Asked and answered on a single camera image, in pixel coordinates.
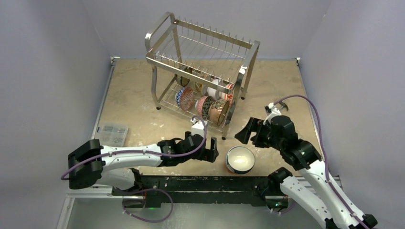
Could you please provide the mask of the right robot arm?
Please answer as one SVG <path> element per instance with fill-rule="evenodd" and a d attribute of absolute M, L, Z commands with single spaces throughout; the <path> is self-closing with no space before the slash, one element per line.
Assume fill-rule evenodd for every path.
<path fill-rule="evenodd" d="M 356 207 L 329 176 L 326 162 L 312 143 L 300 139 L 294 123 L 280 115 L 270 120 L 251 117 L 235 138 L 242 144 L 273 148 L 298 171 L 313 188 L 308 190 L 286 168 L 269 175 L 268 188 L 274 194 L 286 194 L 303 207 L 324 229 L 372 229 L 378 221 Z"/>

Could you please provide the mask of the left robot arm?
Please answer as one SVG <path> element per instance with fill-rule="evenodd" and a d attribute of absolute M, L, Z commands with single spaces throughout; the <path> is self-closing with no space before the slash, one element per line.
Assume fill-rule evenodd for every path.
<path fill-rule="evenodd" d="M 67 180 L 73 190 L 99 184 L 137 195 L 142 182 L 135 167 L 175 167 L 191 159 L 213 163 L 218 155 L 216 137 L 207 148 L 206 138 L 190 132 L 184 139 L 136 147 L 103 146 L 98 139 L 91 139 L 68 155 L 68 171 L 61 179 Z"/>

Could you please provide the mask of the brown glazed bowl stack top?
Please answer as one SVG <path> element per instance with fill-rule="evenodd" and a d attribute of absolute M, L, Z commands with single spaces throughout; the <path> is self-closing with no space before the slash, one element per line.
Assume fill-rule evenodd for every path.
<path fill-rule="evenodd" d="M 216 100 L 209 109 L 209 120 L 212 121 L 215 125 L 220 125 L 225 119 L 229 104 L 229 100 Z"/>

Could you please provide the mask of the black leaf patterned bowl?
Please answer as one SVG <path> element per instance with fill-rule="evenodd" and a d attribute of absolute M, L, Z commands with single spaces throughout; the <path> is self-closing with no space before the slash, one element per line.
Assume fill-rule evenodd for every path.
<path fill-rule="evenodd" d="M 205 120 L 208 120 L 209 117 L 209 109 L 214 102 L 214 98 L 212 96 L 203 96 L 201 97 L 195 105 L 197 110 L 197 115 L 202 117 Z"/>

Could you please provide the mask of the orange patterned bowl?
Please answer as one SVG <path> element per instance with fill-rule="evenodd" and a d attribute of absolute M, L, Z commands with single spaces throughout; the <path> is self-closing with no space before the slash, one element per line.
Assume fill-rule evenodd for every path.
<path fill-rule="evenodd" d="M 226 88 L 230 89 L 231 92 L 229 94 L 224 94 L 224 99 L 231 102 L 233 100 L 233 95 L 234 95 L 234 91 L 233 91 L 234 84 L 229 83 L 229 84 L 226 85 Z"/>

